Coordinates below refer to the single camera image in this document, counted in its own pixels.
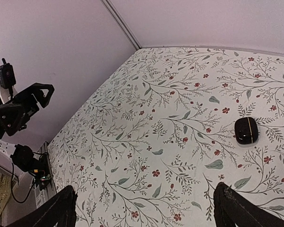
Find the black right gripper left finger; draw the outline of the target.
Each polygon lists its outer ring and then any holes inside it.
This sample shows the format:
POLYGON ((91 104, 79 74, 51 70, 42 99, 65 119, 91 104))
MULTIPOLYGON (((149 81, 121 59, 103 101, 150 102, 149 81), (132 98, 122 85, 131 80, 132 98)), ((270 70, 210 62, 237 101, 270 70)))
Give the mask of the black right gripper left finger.
POLYGON ((77 194, 71 185, 30 214, 9 224, 10 227, 74 227, 77 194))

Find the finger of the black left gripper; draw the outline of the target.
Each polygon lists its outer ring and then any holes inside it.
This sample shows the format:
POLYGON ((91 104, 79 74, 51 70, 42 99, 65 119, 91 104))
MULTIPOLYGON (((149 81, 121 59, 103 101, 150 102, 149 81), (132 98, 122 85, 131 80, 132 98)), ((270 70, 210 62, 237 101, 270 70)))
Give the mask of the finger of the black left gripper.
POLYGON ((0 105, 0 136, 5 133, 13 136, 18 131, 25 130, 30 118, 39 111, 38 105, 22 104, 0 105))
POLYGON ((46 108, 53 93, 53 85, 34 83, 15 95, 14 102, 22 104, 25 108, 37 107, 37 103, 46 108))

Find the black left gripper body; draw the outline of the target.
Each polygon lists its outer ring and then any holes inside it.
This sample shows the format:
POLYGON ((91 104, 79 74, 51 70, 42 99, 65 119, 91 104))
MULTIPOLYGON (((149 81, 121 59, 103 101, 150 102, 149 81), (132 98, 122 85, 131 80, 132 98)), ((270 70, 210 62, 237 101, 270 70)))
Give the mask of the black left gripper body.
POLYGON ((0 124, 5 132, 18 132, 27 128, 31 117, 39 111, 39 107, 25 108, 14 100, 0 105, 0 124))

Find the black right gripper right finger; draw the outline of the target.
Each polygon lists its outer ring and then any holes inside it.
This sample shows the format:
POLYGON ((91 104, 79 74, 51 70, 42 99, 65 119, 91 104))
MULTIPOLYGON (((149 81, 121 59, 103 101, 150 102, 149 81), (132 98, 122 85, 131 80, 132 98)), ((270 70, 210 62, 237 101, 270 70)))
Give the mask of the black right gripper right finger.
POLYGON ((284 227, 284 220, 252 204, 223 182, 214 190, 213 203, 217 227, 284 227))

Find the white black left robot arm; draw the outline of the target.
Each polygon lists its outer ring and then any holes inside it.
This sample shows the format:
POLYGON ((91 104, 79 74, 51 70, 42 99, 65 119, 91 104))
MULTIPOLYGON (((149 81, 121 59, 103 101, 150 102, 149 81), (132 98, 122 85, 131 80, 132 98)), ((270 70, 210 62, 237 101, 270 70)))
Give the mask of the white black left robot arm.
POLYGON ((26 129, 31 117, 40 110, 37 104, 46 108, 53 93, 53 85, 34 83, 5 104, 0 98, 0 139, 4 134, 13 136, 26 129))

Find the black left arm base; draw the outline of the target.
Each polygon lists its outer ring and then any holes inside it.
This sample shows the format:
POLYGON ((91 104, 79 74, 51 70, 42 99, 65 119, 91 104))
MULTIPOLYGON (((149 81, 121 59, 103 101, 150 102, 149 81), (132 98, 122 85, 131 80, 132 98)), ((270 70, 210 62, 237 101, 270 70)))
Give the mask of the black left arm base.
POLYGON ((30 147, 17 144, 10 157, 15 166, 35 178, 36 186, 42 191, 48 186, 52 178, 48 155, 48 152, 33 152, 30 147))

